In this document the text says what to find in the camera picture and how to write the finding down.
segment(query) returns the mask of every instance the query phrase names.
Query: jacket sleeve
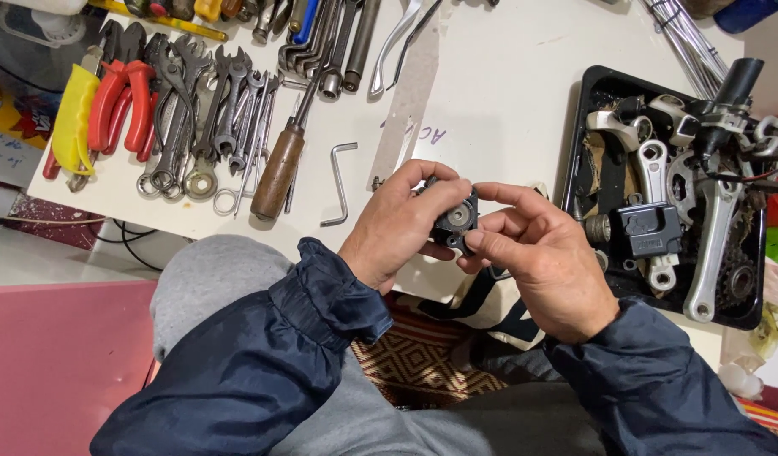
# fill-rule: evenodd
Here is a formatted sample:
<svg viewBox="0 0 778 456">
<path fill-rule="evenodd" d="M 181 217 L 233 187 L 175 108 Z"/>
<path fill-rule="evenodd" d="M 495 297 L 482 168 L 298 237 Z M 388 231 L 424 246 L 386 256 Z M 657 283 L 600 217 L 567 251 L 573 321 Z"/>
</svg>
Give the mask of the jacket sleeve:
<svg viewBox="0 0 778 456">
<path fill-rule="evenodd" d="M 284 279 L 183 337 L 151 385 L 112 412 L 91 454 L 264 454 L 319 409 L 354 337 L 374 342 L 392 319 L 338 255 L 316 239 L 299 250 Z"/>
<path fill-rule="evenodd" d="M 628 456 L 778 455 L 778 438 L 744 416 L 690 339 L 636 299 L 582 345 L 545 345 L 581 405 Z"/>
</svg>

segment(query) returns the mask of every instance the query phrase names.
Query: black cylinder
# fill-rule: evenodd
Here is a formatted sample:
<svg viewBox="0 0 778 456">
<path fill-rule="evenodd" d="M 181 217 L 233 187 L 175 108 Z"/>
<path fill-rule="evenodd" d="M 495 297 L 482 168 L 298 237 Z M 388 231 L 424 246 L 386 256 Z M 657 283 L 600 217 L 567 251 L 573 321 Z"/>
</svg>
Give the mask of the black cylinder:
<svg viewBox="0 0 778 456">
<path fill-rule="evenodd" d="M 746 105 L 763 69 L 764 61 L 759 58 L 739 58 L 729 68 L 714 101 L 720 105 Z"/>
</svg>

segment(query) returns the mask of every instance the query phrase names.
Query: allen key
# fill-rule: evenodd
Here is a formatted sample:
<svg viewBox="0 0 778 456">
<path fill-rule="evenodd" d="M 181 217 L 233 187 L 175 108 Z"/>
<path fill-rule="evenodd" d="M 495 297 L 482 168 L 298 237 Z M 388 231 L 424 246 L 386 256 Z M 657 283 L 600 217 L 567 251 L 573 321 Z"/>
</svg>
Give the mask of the allen key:
<svg viewBox="0 0 778 456">
<path fill-rule="evenodd" d="M 347 222 L 347 217 L 349 217 L 349 209 L 347 208 L 347 196 L 343 192 L 343 181 L 341 180 L 341 170 L 338 167 L 338 158 L 336 157 L 336 155 L 338 155 L 338 152 L 341 152 L 343 150 L 355 150 L 355 149 L 358 149 L 358 143 L 339 144 L 335 146 L 332 151 L 330 151 L 330 161 L 333 163 L 333 176 L 335 177 L 335 186 L 338 188 L 339 202 L 341 203 L 341 217 L 333 218 L 332 220 L 326 220 L 322 223 L 319 223 L 319 225 L 322 228 L 326 228 L 328 226 L 341 225 L 342 223 Z"/>
</svg>

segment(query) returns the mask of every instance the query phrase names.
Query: gray pants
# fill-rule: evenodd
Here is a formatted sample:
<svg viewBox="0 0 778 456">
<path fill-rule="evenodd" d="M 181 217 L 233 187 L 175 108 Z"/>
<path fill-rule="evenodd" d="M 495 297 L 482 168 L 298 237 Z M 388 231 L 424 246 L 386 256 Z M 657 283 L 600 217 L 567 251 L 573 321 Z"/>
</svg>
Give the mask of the gray pants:
<svg viewBox="0 0 778 456">
<path fill-rule="evenodd" d="M 266 290 L 293 265 L 242 236 L 218 235 L 175 255 L 152 298 L 155 357 L 237 299 Z M 527 383 L 444 410 L 399 411 L 347 350 L 333 396 L 271 455 L 449 456 L 605 454 L 593 420 L 562 383 Z"/>
</svg>

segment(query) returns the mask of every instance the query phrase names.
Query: person's left hand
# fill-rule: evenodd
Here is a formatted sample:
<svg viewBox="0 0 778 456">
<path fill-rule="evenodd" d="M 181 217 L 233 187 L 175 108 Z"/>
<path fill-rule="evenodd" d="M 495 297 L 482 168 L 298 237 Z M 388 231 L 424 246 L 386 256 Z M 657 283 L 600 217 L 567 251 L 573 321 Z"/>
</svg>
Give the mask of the person's left hand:
<svg viewBox="0 0 778 456">
<path fill-rule="evenodd" d="M 412 189 L 434 175 L 439 178 L 422 195 Z M 409 160 L 386 180 L 366 204 L 353 232 L 339 250 L 355 277 L 385 295 L 394 275 L 416 253 L 438 260 L 454 252 L 428 240 L 437 217 L 471 194 L 471 182 L 434 161 Z"/>
</svg>

